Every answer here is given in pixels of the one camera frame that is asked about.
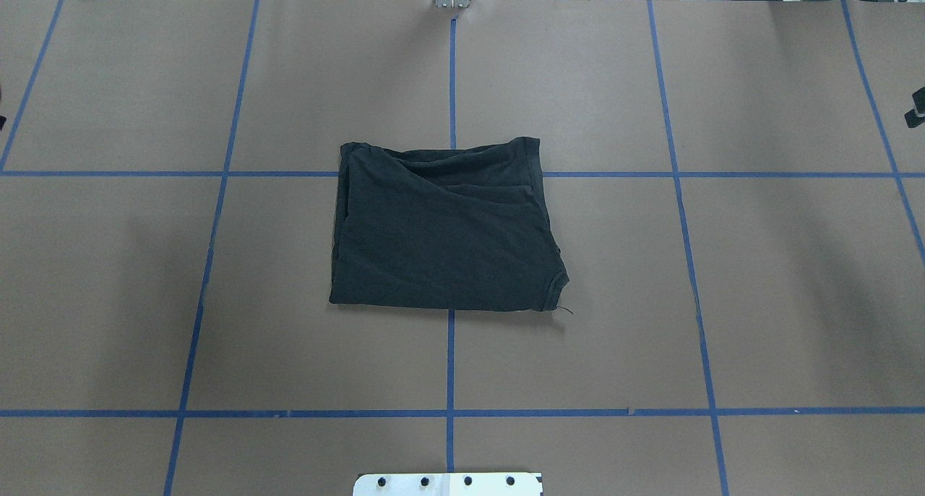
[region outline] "cloth fold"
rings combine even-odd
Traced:
[[[568,281],[536,138],[468,150],[340,148],[333,304],[543,311]]]

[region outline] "black cloth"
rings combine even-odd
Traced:
[[[569,278],[539,140],[406,153],[344,144],[332,268],[334,304],[555,309]]]

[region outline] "dark t-shirt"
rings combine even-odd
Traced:
[[[568,283],[539,140],[397,153],[340,148],[330,301],[555,309]]]

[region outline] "vertical blue line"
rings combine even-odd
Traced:
[[[877,101],[873,98],[873,91],[870,90],[870,81],[866,78],[866,71],[864,71],[864,62],[861,60],[861,54],[858,50],[858,38],[855,37],[855,28],[851,24],[851,14],[848,11],[848,1],[842,0],[842,13],[845,15],[845,26],[848,29],[848,38],[851,40],[851,49],[855,52],[855,62],[858,62],[858,72],[861,75],[861,81],[864,84],[864,91],[868,95],[868,102],[870,103],[870,110],[873,111],[873,119],[877,123],[877,130],[879,131],[879,139],[883,142],[883,149],[886,150],[886,158],[890,161],[890,168],[892,169],[893,178],[896,180],[896,189],[899,189],[899,196],[903,200],[903,208],[905,209],[905,216],[909,219],[909,226],[912,228],[912,237],[916,240],[916,246],[918,246],[918,256],[921,258],[922,265],[925,265],[925,244],[922,243],[921,232],[918,231],[918,223],[916,223],[916,217],[912,213],[912,206],[909,204],[908,196],[905,195],[905,186],[903,185],[902,176],[899,176],[899,166],[896,164],[895,156],[892,154],[892,147],[890,147],[890,138],[886,136],[886,129],[883,128],[883,120],[879,116],[879,109],[877,108]]]
[[[247,68],[251,62],[251,47],[254,45],[254,29],[257,28],[257,12],[260,9],[260,0],[254,0],[251,11],[251,27],[247,34],[247,46],[244,48],[244,62],[241,64],[241,78],[238,79],[238,97],[235,100],[234,114],[231,117],[231,132],[228,133],[228,147],[225,149],[225,164],[222,169],[222,182],[218,187],[218,200],[215,202],[215,216],[212,217],[212,231],[209,235],[209,249],[205,256],[205,269],[202,272],[202,285],[199,285],[199,302],[196,305],[196,319],[192,326],[192,338],[189,339],[189,355],[186,360],[186,371],[183,375],[183,388],[179,398],[179,411],[176,417],[174,441],[171,446],[171,460],[168,463],[168,475],[164,482],[164,496],[171,496],[173,477],[176,473],[176,458],[179,456],[179,443],[183,436],[183,411],[189,400],[189,384],[192,381],[192,369],[196,361],[196,350],[199,345],[199,329],[202,328],[202,313],[205,311],[205,292],[209,285],[209,276],[212,274],[212,257],[215,256],[215,235],[218,233],[218,222],[222,215],[222,206],[225,203],[225,189],[228,186],[228,170],[231,167],[231,156],[234,153],[235,132],[238,129],[238,117],[241,115],[241,102],[244,100],[244,84],[247,81]]]
[[[652,33],[652,49],[655,52],[655,68],[658,75],[658,92],[661,94],[661,113],[665,121],[665,134],[668,138],[668,156],[671,157],[671,173],[674,175],[674,195],[678,202],[678,215],[681,219],[681,237],[684,239],[684,256],[687,259],[687,276],[694,293],[694,308],[697,313],[697,331],[700,334],[700,361],[703,365],[703,377],[707,386],[707,403],[710,404],[710,426],[713,428],[713,447],[716,450],[716,466],[720,475],[720,491],[729,496],[729,484],[726,477],[726,456],[723,454],[723,437],[720,434],[720,418],[716,413],[716,397],[713,393],[713,374],[710,373],[710,352],[707,350],[707,332],[703,328],[703,311],[700,309],[700,291],[697,288],[697,271],[694,269],[694,255],[691,251],[690,232],[687,229],[687,212],[684,210],[684,196],[681,193],[681,176],[678,170],[677,153],[674,150],[674,134],[671,129],[671,115],[668,113],[668,93],[665,90],[665,75],[661,67],[661,51],[658,49],[658,31],[655,25],[655,10],[652,1],[648,5],[648,25]]]
[[[456,15],[449,20],[449,147],[456,149]],[[455,467],[453,459],[454,422],[456,407],[456,311],[447,315],[447,472]]]
[[[13,149],[13,140],[16,138],[17,130],[20,129],[20,121],[22,121],[22,115],[26,112],[26,103],[29,103],[29,97],[33,94],[33,85],[35,85],[35,78],[39,75],[39,69],[42,67],[42,60],[46,57],[46,51],[48,51],[48,44],[52,40],[52,34],[55,32],[55,25],[57,25],[57,18],[61,14],[61,7],[64,5],[64,0],[59,0],[55,6],[55,14],[52,15],[52,21],[48,24],[48,31],[46,31],[46,39],[42,42],[42,48],[39,49],[39,56],[35,59],[35,65],[33,67],[33,74],[29,76],[29,82],[26,84],[26,91],[22,94],[22,101],[20,101],[20,108],[16,111],[16,118],[13,119],[13,126],[9,128],[9,137],[7,138],[7,144],[3,147],[3,156],[0,156],[0,171],[4,170],[4,167],[7,166],[7,158],[9,158],[9,151]]]

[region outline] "horizontal blue line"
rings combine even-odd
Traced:
[[[42,418],[531,418],[619,416],[711,416],[708,408],[619,409],[360,409],[360,410],[133,410],[0,409],[0,417]],[[727,407],[717,416],[799,416],[799,414],[925,414],[925,406]]]
[[[228,171],[237,177],[337,177],[337,171]],[[221,177],[222,171],[0,171],[0,176]],[[546,171],[548,179],[670,179],[663,171]],[[796,173],[761,171],[681,171],[682,179],[925,179],[925,173]]]

